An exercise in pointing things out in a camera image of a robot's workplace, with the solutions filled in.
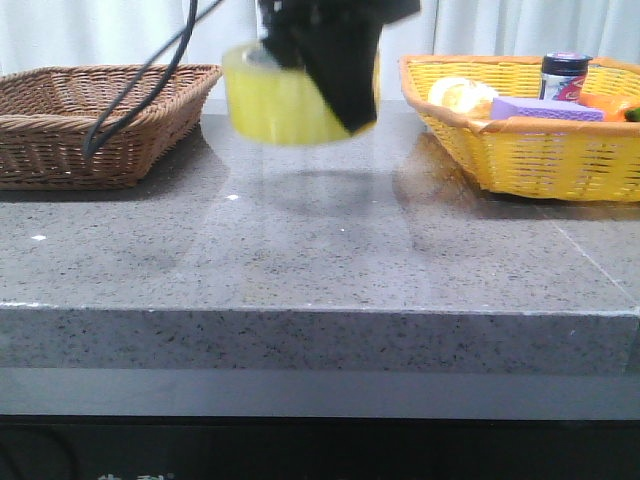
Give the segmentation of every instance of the gray countertop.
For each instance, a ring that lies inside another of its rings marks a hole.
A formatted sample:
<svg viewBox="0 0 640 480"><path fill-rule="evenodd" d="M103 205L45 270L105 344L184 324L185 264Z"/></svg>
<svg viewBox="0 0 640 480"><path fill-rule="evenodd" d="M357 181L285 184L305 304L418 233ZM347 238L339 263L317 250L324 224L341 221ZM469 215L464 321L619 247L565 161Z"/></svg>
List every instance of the gray countertop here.
<svg viewBox="0 0 640 480"><path fill-rule="evenodd" d="M479 191L418 117L246 141L128 190L0 192L0 366L638 372L640 206Z"/></svg>

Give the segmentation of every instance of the yellow wicker basket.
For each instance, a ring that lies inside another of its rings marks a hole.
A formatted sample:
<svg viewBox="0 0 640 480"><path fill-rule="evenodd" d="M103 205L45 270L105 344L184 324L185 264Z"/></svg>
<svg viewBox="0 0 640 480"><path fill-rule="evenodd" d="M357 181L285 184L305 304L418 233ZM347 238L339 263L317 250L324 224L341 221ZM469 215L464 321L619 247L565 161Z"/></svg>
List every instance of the yellow wicker basket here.
<svg viewBox="0 0 640 480"><path fill-rule="evenodd" d="M139 65L51 67L0 77L0 190L96 190L130 187L200 120L222 75L217 65L179 65L160 95L91 159L84 136ZM105 128L159 82L153 65Z"/></svg>
<svg viewBox="0 0 640 480"><path fill-rule="evenodd" d="M447 76L485 82L501 95L536 97L541 61L405 56L402 88L408 103L483 189L531 198L640 201L640 123L473 120L426 101L431 85ZM596 58L584 89L640 97L640 66Z"/></svg>

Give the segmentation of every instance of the white curtain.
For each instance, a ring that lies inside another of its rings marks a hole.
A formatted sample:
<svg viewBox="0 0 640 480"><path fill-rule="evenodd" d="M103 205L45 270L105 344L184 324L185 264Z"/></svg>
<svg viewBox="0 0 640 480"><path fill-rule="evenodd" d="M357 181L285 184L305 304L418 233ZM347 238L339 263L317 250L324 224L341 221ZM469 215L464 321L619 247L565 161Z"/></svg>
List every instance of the white curtain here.
<svg viewBox="0 0 640 480"><path fill-rule="evenodd" d="M0 73L141 63L180 28L187 8L187 0L0 0ZM257 16L254 0L225 0L197 27L184 61L219 63L229 47L257 38ZM403 54L574 50L640 63L638 19L638 0L422 0L419 15L383 33L383 98L402 98Z"/></svg>

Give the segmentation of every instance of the jar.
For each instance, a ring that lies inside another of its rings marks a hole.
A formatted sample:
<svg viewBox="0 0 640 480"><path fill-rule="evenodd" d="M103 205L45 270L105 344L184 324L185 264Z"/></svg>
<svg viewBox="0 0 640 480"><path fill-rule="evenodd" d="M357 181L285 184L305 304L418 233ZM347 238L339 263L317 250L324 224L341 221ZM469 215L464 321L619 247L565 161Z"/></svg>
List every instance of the jar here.
<svg viewBox="0 0 640 480"><path fill-rule="evenodd" d="M592 57L573 52L552 52L542 60L541 100L578 102Z"/></svg>

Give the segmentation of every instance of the green vegetable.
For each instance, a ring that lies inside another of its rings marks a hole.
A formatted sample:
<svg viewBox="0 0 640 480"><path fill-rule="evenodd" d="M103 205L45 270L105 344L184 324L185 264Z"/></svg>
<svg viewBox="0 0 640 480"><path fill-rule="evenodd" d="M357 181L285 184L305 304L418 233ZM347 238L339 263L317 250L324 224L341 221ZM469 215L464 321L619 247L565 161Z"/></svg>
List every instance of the green vegetable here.
<svg viewBox="0 0 640 480"><path fill-rule="evenodd" d="M640 107L631 108L624 112L624 118L627 122L640 122Z"/></svg>

